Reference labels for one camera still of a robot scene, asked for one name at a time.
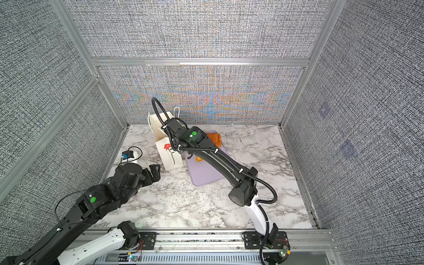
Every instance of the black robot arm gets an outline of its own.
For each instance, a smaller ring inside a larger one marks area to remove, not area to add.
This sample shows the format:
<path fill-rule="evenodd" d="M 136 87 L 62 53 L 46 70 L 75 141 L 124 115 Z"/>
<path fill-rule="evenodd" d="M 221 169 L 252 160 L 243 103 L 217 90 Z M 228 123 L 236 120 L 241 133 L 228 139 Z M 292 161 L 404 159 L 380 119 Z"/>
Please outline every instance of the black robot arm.
<path fill-rule="evenodd" d="M 179 153 L 188 152 L 195 154 L 208 162 L 211 166 L 216 168 L 234 187 L 228 194 L 230 200 L 242 206 L 249 214 L 253 221 L 257 234 L 260 234 L 261 246 L 259 256 L 261 263 L 264 264 L 262 250 L 265 245 L 272 247 L 276 242 L 278 232 L 277 225 L 272 222 L 266 215 L 264 209 L 259 203 L 272 204 L 277 201 L 276 191 L 265 181 L 257 177 L 258 171 L 251 167 L 240 165 L 231 157 L 221 151 L 205 132 L 196 126 L 188 128 L 187 124 L 179 118 L 169 118 L 162 104 L 156 99 L 152 98 L 153 109 L 162 124 L 163 131 L 168 135 L 169 142 L 173 150 Z M 164 121 L 159 114 L 157 106 L 160 107 L 165 114 L 166 120 Z M 265 185 L 273 194 L 271 200 L 260 200 L 257 196 L 256 182 Z M 290 250 L 288 240 L 286 248 Z M 284 262 L 287 259 L 289 252 L 281 252 L 276 258 L 276 263 Z"/>
<path fill-rule="evenodd" d="M 57 257 L 87 228 L 108 212 L 120 208 L 138 189 L 160 180 L 160 166 L 150 170 L 135 163 L 119 165 L 113 177 L 88 188 L 42 239 L 17 257 L 8 257 L 1 265 L 51 265 Z"/>

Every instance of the ventilation grille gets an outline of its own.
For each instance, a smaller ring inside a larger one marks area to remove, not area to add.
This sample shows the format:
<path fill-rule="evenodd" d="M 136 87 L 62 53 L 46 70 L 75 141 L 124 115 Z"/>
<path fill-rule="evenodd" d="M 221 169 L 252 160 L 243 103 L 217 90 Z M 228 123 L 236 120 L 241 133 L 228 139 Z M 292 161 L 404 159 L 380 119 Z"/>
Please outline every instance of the ventilation grille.
<path fill-rule="evenodd" d="M 98 258 L 97 265 L 116 264 L 117 253 Z M 137 264 L 259 264 L 257 252 L 250 253 L 144 253 Z"/>

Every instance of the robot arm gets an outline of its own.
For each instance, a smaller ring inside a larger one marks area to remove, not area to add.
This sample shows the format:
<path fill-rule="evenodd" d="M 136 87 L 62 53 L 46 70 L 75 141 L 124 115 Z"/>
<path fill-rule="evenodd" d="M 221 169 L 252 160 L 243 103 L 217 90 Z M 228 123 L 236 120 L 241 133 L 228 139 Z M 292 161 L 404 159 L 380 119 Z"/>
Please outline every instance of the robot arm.
<path fill-rule="evenodd" d="M 17 257 L 8 257 L 1 265 L 51 265 L 57 257 L 87 228 L 102 219 L 107 213 L 120 208 L 141 187 L 160 180 L 160 166 L 150 165 L 150 170 L 135 163 L 119 165 L 113 177 L 88 188 L 63 217 L 41 240 Z M 121 224 L 128 231 L 129 225 Z M 138 232 L 126 238 L 127 247 L 139 243 Z"/>
<path fill-rule="evenodd" d="M 106 235 L 72 250 L 66 250 L 57 258 L 60 265 L 85 265 L 88 262 L 125 247 L 134 249 L 140 243 L 140 235 L 133 222 L 125 221 Z"/>
<path fill-rule="evenodd" d="M 238 206 L 242 206 L 250 218 L 253 220 L 256 231 L 261 234 L 261 248 L 259 256 L 262 264 L 262 249 L 265 245 L 271 246 L 276 239 L 278 227 L 275 223 L 268 219 L 264 209 L 259 203 L 272 204 L 277 201 L 277 193 L 265 181 L 257 177 L 258 171 L 251 167 L 240 165 L 234 161 L 227 154 L 222 152 L 207 136 L 205 132 L 196 126 L 188 128 L 187 124 L 179 118 L 170 119 L 162 104 L 156 99 L 152 98 L 153 109 L 162 124 L 162 129 L 168 135 L 171 147 L 179 153 L 188 152 L 195 154 L 202 158 L 214 168 L 216 168 L 234 187 L 228 194 L 230 200 Z M 157 105 L 161 108 L 166 116 L 163 121 L 159 115 Z M 272 200 L 260 200 L 257 195 L 256 182 L 265 185 L 273 194 Z M 282 252 L 281 259 L 277 263 L 285 261 L 287 255 Z"/>

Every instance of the paper bag handle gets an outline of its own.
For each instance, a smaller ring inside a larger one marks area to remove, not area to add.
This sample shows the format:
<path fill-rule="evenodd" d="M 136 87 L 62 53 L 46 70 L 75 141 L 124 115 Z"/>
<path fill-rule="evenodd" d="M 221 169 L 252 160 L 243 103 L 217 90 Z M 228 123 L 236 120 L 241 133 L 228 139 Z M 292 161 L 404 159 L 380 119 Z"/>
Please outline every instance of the paper bag handle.
<path fill-rule="evenodd" d="M 176 109 L 176 108 L 178 108 L 178 116 L 177 116 L 177 117 L 179 118 L 179 117 L 180 117 L 180 107 L 175 107 L 175 108 L 174 108 L 174 117 L 175 117 L 175 109 Z"/>
<path fill-rule="evenodd" d="M 152 125 L 150 124 L 150 112 L 149 112 L 149 113 L 147 113 L 147 124 L 149 125 L 150 130 L 151 130 L 151 131 L 152 131 L 152 133 L 153 133 Z"/>

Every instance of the white paper bag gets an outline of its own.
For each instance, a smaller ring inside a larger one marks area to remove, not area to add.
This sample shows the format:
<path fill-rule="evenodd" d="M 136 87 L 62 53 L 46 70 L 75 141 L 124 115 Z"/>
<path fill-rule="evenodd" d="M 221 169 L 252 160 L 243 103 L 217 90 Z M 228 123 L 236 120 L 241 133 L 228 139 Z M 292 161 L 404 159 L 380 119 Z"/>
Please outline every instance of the white paper bag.
<path fill-rule="evenodd" d="M 170 112 L 167 112 L 167 114 L 170 119 L 174 117 Z M 163 121 L 166 121 L 166 116 L 164 113 L 161 113 L 160 117 Z M 170 147 L 171 144 L 169 143 L 169 138 L 166 133 L 161 129 L 162 124 L 160 123 L 156 114 L 150 115 L 149 113 L 147 117 L 147 122 L 150 126 L 150 129 L 152 130 L 153 138 L 156 142 L 156 147 L 159 151 L 159 155 L 162 159 L 163 167 L 165 168 L 165 170 L 169 171 L 177 167 L 182 167 L 182 157 L 178 152 L 172 150 L 172 148 Z"/>

